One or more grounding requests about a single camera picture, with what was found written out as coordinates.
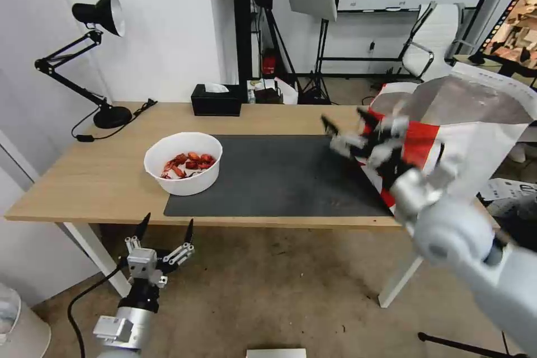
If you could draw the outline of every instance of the desk leg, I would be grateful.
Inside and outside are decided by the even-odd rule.
[[[379,294],[381,308],[390,306],[390,303],[392,303],[397,294],[403,289],[407,281],[410,280],[410,277],[416,272],[422,261],[423,257],[416,252],[412,252],[412,255],[403,261]]]
[[[110,274],[116,268],[116,262],[88,224],[63,224],[104,275]],[[110,279],[110,283],[122,297],[128,295],[130,284],[123,273],[117,273]]]

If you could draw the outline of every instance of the black desk lamp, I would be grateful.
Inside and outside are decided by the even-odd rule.
[[[57,67],[60,67],[75,57],[80,56],[101,44],[102,32],[96,28],[97,24],[101,25],[105,30],[114,35],[125,35],[125,20],[123,19],[123,13],[121,11],[121,4],[119,0],[99,0],[95,5],[76,3],[73,5],[72,12],[73,16],[78,21],[86,24],[86,27],[90,29],[90,31],[81,38],[71,42],[69,45],[55,51],[47,57],[36,60],[35,68],[95,103],[98,106],[99,111],[93,117],[93,122],[98,128],[112,129],[124,126],[128,124],[133,117],[129,109],[123,106],[110,105],[105,97],[76,85],[74,82],[56,72]],[[85,39],[90,39],[93,43],[75,53],[63,54],[66,50],[83,42]]]

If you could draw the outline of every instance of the red and white bag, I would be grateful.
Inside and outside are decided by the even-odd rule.
[[[537,120],[537,93],[509,77],[457,63],[447,77],[419,85],[385,85],[369,111],[377,117],[410,118],[403,158],[425,174],[434,169],[443,143],[442,158],[457,156],[462,161],[447,192],[471,202]],[[367,166],[362,169],[393,212],[395,202],[382,187],[382,178]]]

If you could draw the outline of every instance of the robotic hand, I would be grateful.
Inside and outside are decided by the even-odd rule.
[[[383,177],[395,199],[394,217],[406,228],[418,253],[432,263],[449,266],[488,318],[537,357],[537,254],[503,243],[477,209],[446,194],[456,177],[459,161],[455,158],[439,160],[428,176],[404,161],[407,117],[379,121],[363,110],[358,113],[371,129],[367,134],[341,134],[322,117],[332,138],[330,147],[347,158],[365,160]]]
[[[139,357],[150,336],[153,316],[158,312],[160,289],[168,283],[168,273],[179,268],[192,254],[194,220],[190,220],[185,240],[177,249],[168,253],[143,248],[140,241],[149,223],[150,214],[138,225],[136,235],[125,238],[129,255],[129,295],[122,298],[117,306],[116,316],[101,316],[93,329],[93,334],[102,339],[106,347],[99,358]]]

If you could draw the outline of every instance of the white chair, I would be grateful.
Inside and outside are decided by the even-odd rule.
[[[462,8],[458,4],[422,4],[418,20],[401,51],[403,66],[416,78],[429,81],[447,76],[451,66],[444,59],[459,31]]]

